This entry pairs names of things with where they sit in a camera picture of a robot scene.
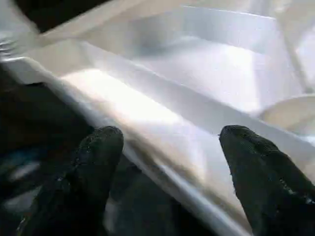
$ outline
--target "plastic compartment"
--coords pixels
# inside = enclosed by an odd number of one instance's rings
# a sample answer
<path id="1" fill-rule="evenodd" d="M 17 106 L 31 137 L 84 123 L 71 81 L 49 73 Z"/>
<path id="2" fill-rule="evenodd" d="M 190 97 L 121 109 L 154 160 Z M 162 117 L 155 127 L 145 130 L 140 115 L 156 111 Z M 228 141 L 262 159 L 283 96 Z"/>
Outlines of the plastic compartment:
<path id="1" fill-rule="evenodd" d="M 88 41 L 250 114 L 303 92 L 273 18 L 182 7 L 98 28 Z"/>

